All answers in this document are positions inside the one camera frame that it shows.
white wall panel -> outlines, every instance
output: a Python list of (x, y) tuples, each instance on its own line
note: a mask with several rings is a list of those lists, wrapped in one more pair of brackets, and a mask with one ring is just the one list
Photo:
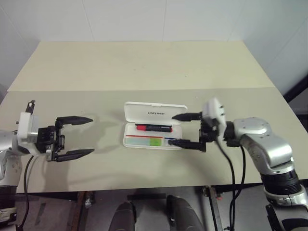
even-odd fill
[(83, 0), (96, 41), (162, 40), (165, 0)]
[(308, 73), (307, 20), (265, 69), (275, 86), (285, 94)]
[(0, 102), (29, 56), (26, 44), (0, 7)]
[(267, 68), (307, 16), (307, 0), (247, 0), (230, 40), (244, 40)]
[(40, 40), (93, 40), (80, 0), (1, 0), (0, 4), (32, 51)]
[(167, 0), (164, 40), (227, 41), (244, 0)]

beige table top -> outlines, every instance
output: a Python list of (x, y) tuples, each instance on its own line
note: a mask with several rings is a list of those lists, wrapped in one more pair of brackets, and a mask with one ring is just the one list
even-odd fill
[(242, 41), (41, 42), (9, 91), (274, 87)]
[[(40, 127), (53, 125), (58, 116), (79, 115), (94, 120), (82, 126), (66, 126), (64, 134), (68, 150), (93, 147), (95, 152), (62, 163), (46, 162), (44, 157), (39, 157), (31, 168), (29, 192), (230, 184), (230, 168), (214, 143), (207, 146), (206, 153), (126, 148), (122, 144), (126, 124), (124, 102), (184, 104), (189, 111), (197, 112), (213, 96), (225, 105), (228, 120), (251, 116), (267, 120), (275, 133), (291, 144), (299, 177), (308, 178), (308, 135), (275, 88), (9, 92), (0, 106), (0, 128), (16, 129), (19, 113), (32, 99), (37, 101), (34, 114), (40, 118)], [(198, 122), (181, 126), (183, 138), (198, 139)], [(241, 152), (239, 148), (227, 147), (226, 151), (239, 183)], [(29, 157), (22, 157), (24, 166)], [(245, 182), (260, 182), (259, 173), (248, 156)]]
[[(228, 120), (257, 116), (291, 144), (300, 178), (308, 178), (308, 135), (243, 42), (41, 42), (0, 105), (0, 129), (16, 129), (28, 101), (37, 101), (40, 126), (59, 116), (94, 122), (67, 126), (66, 148), (95, 148), (79, 160), (31, 167), (29, 192), (85, 191), (230, 184), (228, 163), (216, 145), (207, 152), (126, 148), (126, 101), (184, 104), (198, 112), (211, 97)], [(197, 140), (199, 123), (185, 123), (183, 137)], [(236, 181), (239, 149), (226, 149)], [(26, 165), (29, 156), (22, 157)], [(260, 182), (247, 158), (246, 183)]]

green eraser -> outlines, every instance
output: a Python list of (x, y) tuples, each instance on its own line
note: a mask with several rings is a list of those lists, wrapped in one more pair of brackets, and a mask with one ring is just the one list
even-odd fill
[(162, 146), (161, 138), (150, 138), (150, 146)]

marker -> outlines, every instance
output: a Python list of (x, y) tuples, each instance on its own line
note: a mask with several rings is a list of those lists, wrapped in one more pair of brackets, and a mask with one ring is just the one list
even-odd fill
[(137, 135), (126, 135), (127, 137), (142, 137), (142, 138), (163, 138), (162, 136), (137, 136)]
[(171, 147), (172, 144), (169, 144), (168, 141), (169, 140), (174, 140), (176, 138), (171, 138), (171, 137), (165, 137), (165, 147)]
[(162, 131), (162, 132), (172, 132), (172, 127), (169, 126), (151, 126), (151, 125), (137, 125), (137, 130), (139, 131)]

red marker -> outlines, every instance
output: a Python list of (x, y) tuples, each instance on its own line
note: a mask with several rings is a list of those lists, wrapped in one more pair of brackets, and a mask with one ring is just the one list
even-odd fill
[(137, 125), (136, 127), (137, 127), (137, 130), (139, 130), (139, 131), (172, 132), (172, 127), (169, 127), (169, 126)]

